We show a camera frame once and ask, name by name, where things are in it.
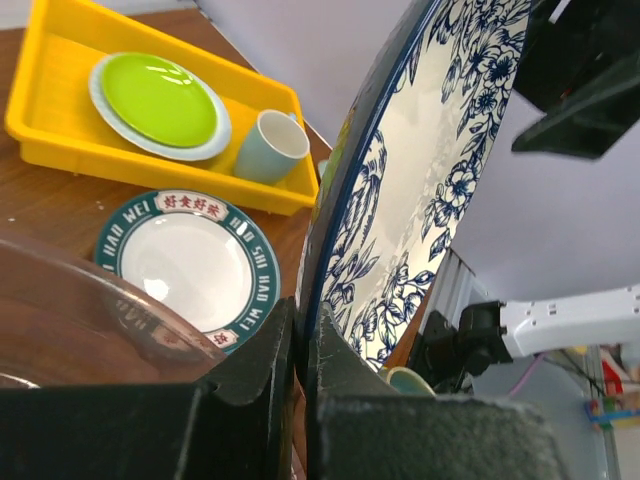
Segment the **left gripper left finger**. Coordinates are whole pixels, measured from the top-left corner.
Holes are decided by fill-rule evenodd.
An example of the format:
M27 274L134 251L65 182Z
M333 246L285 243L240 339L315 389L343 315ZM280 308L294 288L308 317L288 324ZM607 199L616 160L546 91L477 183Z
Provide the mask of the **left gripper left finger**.
M290 478L293 317L280 300L256 336L190 383L3 390L2 477Z

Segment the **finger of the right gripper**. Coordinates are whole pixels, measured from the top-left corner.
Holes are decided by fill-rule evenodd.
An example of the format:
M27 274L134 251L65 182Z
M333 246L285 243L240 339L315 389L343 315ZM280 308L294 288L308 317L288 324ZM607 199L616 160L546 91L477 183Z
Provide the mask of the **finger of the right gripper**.
M512 152L600 159L639 119L638 2L534 2L515 89L544 115Z

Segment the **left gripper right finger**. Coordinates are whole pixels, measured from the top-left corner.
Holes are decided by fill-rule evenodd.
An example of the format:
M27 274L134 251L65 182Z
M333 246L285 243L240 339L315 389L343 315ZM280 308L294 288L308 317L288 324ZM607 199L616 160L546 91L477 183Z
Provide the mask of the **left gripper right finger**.
M557 479L534 410L506 400L406 395L371 370L322 305L306 372L311 479Z

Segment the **green rimmed lettered plate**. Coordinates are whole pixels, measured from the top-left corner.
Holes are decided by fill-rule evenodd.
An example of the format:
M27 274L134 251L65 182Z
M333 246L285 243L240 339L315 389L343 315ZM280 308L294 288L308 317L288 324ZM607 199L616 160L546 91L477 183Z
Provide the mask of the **green rimmed lettered plate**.
M257 333L280 297L279 263L262 230L236 206L191 190L125 203L103 227L94 261L226 354Z

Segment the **blue floral plate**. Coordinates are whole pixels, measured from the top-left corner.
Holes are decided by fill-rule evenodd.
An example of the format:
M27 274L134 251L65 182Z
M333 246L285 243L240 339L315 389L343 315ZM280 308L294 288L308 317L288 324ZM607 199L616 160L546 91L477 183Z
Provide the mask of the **blue floral plate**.
M339 133L298 270L297 331L329 308L373 370L391 355L445 258L506 112L527 1L414 1Z

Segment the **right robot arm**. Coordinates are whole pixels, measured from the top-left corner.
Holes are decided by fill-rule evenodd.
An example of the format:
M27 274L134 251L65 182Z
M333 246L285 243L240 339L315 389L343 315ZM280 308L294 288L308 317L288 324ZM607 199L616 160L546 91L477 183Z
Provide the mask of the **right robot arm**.
M516 153L600 159L639 117L639 5L573 1L554 15L538 1L516 89L543 111L512 144ZM552 350L612 344L621 366L639 375L637 286L532 302L432 305L409 366L439 392L467 376Z

